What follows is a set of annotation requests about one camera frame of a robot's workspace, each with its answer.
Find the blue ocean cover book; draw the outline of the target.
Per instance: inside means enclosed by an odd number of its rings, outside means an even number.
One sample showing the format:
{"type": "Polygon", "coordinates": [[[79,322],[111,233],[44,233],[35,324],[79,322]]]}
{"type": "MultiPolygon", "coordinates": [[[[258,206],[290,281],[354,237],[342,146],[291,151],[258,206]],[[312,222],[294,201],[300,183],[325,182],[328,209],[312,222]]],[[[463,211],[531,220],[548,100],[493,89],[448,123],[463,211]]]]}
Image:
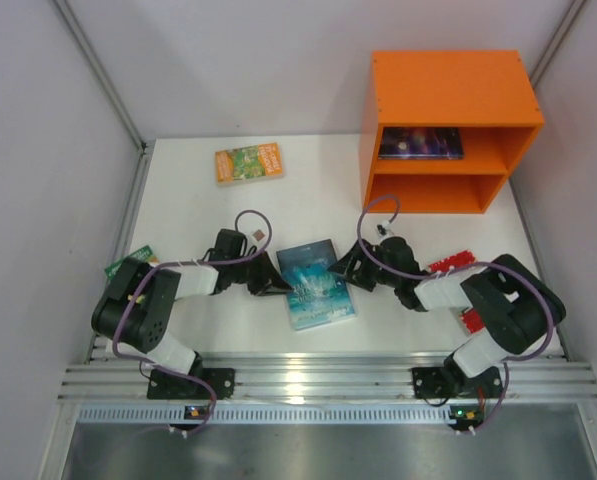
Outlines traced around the blue ocean cover book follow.
{"type": "Polygon", "coordinates": [[[276,257],[282,278],[292,287],[286,298],[294,331],[356,315],[347,284],[329,271],[338,260],[331,239],[279,250],[276,257]]]}

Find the aluminium left frame post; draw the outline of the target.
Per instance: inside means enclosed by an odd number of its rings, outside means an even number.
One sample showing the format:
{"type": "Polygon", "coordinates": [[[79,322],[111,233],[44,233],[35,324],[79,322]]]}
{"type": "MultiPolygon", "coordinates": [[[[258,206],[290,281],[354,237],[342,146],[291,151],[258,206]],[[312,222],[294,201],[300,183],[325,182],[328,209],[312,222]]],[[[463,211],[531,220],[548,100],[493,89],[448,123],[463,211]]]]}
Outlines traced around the aluminium left frame post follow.
{"type": "Polygon", "coordinates": [[[106,98],[117,119],[122,124],[132,144],[139,153],[143,153],[146,149],[147,143],[142,138],[142,135],[132,120],[120,94],[118,93],[105,66],[100,60],[99,55],[97,54],[76,13],[70,5],[70,2],[67,0],[51,0],[50,4],[66,28],[69,36],[75,42],[75,45],[81,53],[87,67],[93,74],[97,84],[101,88],[104,97],[106,98]]]}

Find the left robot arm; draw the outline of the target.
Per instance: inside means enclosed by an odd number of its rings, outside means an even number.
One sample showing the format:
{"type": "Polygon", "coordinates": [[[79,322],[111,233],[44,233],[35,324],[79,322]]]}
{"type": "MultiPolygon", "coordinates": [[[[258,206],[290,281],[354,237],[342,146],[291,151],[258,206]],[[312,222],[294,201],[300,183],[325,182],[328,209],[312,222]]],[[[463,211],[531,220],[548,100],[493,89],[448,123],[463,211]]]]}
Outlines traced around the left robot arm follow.
{"type": "Polygon", "coordinates": [[[154,263],[123,260],[94,308],[92,329],[111,340],[122,355],[140,356],[155,366],[199,378],[201,355],[169,328],[183,300],[217,295],[233,284],[245,285],[257,297],[293,291],[254,239],[238,230],[220,230],[205,255],[207,266],[176,263],[156,270],[154,263]]]}

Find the aluminium front rail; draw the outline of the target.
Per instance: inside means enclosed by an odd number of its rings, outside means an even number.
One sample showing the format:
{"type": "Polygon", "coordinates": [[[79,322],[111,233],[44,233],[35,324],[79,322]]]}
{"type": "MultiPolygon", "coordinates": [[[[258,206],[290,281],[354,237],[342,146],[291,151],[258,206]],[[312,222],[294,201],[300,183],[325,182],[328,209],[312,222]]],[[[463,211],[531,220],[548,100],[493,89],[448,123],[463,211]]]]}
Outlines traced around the aluminium front rail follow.
{"type": "MultiPolygon", "coordinates": [[[[414,367],[438,366],[427,353],[396,354],[207,354],[208,367],[235,371],[234,402],[411,403],[414,367]]],[[[509,403],[597,401],[597,380],[588,363],[547,355],[509,366],[509,403]]],[[[68,366],[58,398],[62,402],[143,401],[148,381],[136,362],[111,356],[68,366]]]]}

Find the aluminium right frame post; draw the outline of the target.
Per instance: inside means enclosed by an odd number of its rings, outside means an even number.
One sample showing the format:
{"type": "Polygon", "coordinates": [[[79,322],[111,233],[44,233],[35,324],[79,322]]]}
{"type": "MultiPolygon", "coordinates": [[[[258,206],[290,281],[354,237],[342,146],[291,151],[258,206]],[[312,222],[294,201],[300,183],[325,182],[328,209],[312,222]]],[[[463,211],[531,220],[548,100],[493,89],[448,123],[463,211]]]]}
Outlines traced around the aluminium right frame post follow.
{"type": "Polygon", "coordinates": [[[569,35],[584,14],[590,0],[571,0],[558,20],[546,45],[541,51],[536,64],[530,72],[529,79],[533,89],[537,89],[541,80],[563,48],[569,35]]]}

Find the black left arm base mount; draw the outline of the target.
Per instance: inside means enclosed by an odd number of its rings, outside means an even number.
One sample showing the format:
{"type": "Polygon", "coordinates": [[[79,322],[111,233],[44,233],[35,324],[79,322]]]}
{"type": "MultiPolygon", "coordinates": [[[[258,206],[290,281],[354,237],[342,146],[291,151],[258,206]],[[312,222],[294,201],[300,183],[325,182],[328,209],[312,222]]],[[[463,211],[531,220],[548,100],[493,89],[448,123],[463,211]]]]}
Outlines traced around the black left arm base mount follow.
{"type": "MultiPolygon", "coordinates": [[[[230,398],[235,388],[236,371],[232,368],[204,368],[200,379],[208,384],[218,400],[230,398]]],[[[195,382],[166,374],[150,373],[146,397],[149,400],[209,400],[209,390],[195,382]]]]}

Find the aluminium frame post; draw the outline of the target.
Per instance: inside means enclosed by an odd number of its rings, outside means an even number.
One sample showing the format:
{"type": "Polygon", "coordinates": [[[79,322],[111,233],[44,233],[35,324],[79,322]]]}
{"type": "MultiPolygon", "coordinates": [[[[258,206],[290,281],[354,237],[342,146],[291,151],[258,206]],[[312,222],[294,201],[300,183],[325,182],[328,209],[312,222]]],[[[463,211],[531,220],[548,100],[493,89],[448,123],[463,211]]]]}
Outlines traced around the aluminium frame post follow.
{"type": "Polygon", "coordinates": [[[105,66],[100,60],[99,55],[97,54],[76,13],[70,5],[70,2],[67,0],[51,0],[50,4],[66,28],[69,36],[75,42],[75,45],[81,53],[87,67],[93,74],[97,84],[101,88],[104,97],[106,98],[117,119],[122,124],[132,144],[139,153],[143,153],[146,149],[147,143],[142,138],[142,135],[132,120],[120,94],[118,93],[105,66]]]}
{"type": "Polygon", "coordinates": [[[530,72],[529,79],[533,89],[537,89],[541,80],[563,48],[569,35],[584,14],[590,0],[571,0],[558,20],[546,45],[541,51],[536,64],[530,72]]]}

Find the orange wooden shelf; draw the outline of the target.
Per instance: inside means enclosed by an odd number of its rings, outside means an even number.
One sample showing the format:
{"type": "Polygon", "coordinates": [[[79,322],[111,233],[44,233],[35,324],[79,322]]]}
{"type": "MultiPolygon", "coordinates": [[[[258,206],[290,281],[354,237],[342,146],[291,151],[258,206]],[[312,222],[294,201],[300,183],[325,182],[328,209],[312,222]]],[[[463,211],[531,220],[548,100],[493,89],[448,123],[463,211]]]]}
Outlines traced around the orange wooden shelf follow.
{"type": "Polygon", "coordinates": [[[544,124],[515,50],[375,51],[359,140],[360,196],[385,213],[393,194],[403,213],[482,214],[544,124]],[[454,127],[458,160],[389,159],[385,129],[454,127]]]}

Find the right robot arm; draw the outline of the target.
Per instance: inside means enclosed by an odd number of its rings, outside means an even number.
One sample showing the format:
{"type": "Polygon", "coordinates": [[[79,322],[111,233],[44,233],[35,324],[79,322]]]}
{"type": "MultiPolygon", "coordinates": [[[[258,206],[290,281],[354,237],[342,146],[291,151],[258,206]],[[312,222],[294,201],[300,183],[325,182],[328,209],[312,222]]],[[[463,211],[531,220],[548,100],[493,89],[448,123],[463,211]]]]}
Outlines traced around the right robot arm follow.
{"type": "Polygon", "coordinates": [[[391,236],[372,245],[358,240],[329,272],[366,291],[376,285],[393,289],[407,309],[475,312],[483,323],[440,367],[417,373],[419,398],[456,398],[477,389],[495,397],[495,365],[517,359],[540,339],[549,339],[566,317],[562,300],[514,256],[503,254],[483,270],[457,267],[431,272],[420,267],[404,238],[391,236]]]}

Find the purple Robinson Crusoe book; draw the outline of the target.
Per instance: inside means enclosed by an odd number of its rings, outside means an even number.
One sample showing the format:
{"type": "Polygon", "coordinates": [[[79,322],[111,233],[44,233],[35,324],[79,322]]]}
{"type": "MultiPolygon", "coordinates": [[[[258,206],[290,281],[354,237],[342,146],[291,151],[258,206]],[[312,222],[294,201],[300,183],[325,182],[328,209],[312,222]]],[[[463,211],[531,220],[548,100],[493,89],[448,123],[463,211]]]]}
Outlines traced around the purple Robinson Crusoe book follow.
{"type": "Polygon", "coordinates": [[[458,160],[464,149],[457,128],[386,127],[378,156],[399,160],[458,160]]]}

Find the orange green treehouse book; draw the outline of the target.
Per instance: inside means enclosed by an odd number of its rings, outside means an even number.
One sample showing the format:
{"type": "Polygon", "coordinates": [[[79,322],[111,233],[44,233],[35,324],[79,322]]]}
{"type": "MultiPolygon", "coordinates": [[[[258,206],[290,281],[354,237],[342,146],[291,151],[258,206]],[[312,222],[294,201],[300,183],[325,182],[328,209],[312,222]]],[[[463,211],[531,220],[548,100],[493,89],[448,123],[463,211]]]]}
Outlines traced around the orange green treehouse book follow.
{"type": "Polygon", "coordinates": [[[277,143],[217,151],[214,155],[216,183],[219,186],[240,185],[281,178],[285,167],[277,143]]]}

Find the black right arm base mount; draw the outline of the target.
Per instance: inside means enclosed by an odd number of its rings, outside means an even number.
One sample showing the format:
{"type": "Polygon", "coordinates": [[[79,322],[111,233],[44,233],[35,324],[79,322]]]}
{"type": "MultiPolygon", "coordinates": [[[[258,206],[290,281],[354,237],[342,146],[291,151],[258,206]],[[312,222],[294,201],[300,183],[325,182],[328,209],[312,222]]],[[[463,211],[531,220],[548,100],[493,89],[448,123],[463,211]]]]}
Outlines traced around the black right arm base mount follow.
{"type": "Polygon", "coordinates": [[[476,377],[446,367],[414,367],[411,369],[414,397],[432,406],[442,406],[452,399],[497,399],[503,381],[497,367],[476,377]]]}

